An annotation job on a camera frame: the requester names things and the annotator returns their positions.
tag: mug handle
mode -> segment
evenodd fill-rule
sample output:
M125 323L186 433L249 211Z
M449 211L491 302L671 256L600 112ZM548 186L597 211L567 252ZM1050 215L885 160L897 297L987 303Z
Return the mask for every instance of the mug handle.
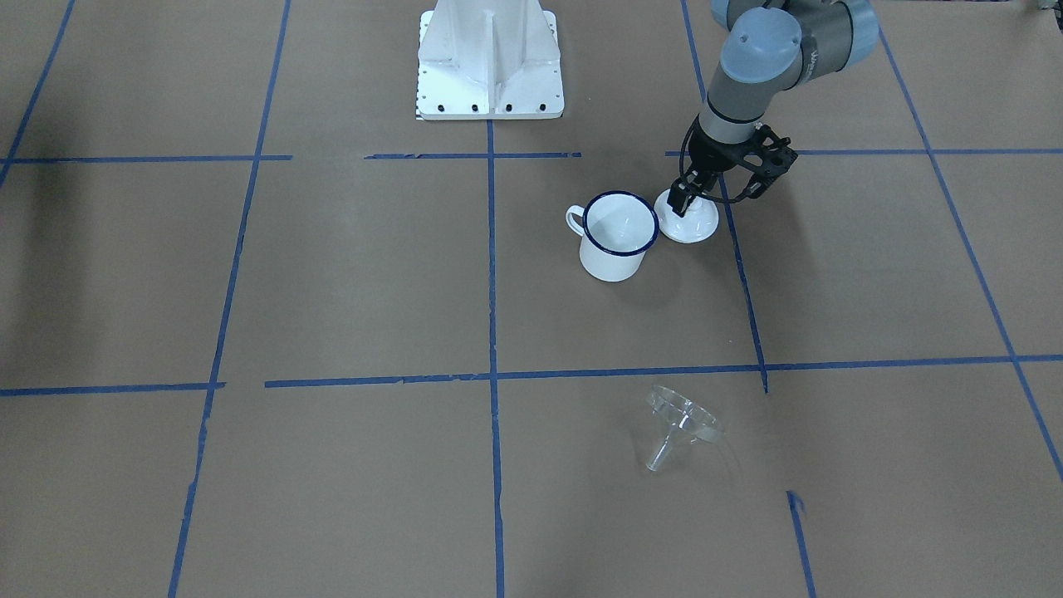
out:
M569 223L569 227L572 228L572 232L579 236L584 236L584 225L576 223L576 216L579 216L580 220L584 219L584 208L579 205L573 205L568 211L564 212L564 221Z

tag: light blue joint cap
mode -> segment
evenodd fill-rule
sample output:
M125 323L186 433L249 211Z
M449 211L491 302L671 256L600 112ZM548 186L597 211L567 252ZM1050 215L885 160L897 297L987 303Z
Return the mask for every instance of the light blue joint cap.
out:
M878 44L878 15L867 0L841 0L853 18L853 49L843 69L866 58Z
M712 0L712 18L724 29L727 29L727 8L730 8L730 0Z
M778 8L750 8L735 21L720 66L739 83L764 83L782 74L800 54L800 23Z

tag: transparent object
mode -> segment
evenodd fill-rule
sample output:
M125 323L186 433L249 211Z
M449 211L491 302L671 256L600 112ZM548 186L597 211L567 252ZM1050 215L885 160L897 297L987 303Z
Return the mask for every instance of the transparent object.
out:
M646 461L646 468L651 472L659 471L676 446L723 440L724 425L720 418L671 389L654 386L646 403L653 408L654 415L668 426L660 446Z

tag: white mug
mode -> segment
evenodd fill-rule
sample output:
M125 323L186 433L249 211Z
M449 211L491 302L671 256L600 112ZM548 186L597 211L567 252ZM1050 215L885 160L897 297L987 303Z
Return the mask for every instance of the white mug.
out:
M627 191L606 191L586 208L573 205L564 220L583 237L579 261L592 276L605 281L630 277L660 232L654 208Z

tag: robotic arm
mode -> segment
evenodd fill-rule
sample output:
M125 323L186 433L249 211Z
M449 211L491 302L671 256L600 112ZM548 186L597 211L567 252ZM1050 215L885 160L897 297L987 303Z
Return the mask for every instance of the robotic arm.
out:
M677 217L695 202L725 202L709 193L735 166L753 174L726 202L760 197L797 158L789 138L760 122L775 93L862 61L878 41L867 0L712 0L712 16L730 35L680 148L691 165L680 153L668 194Z

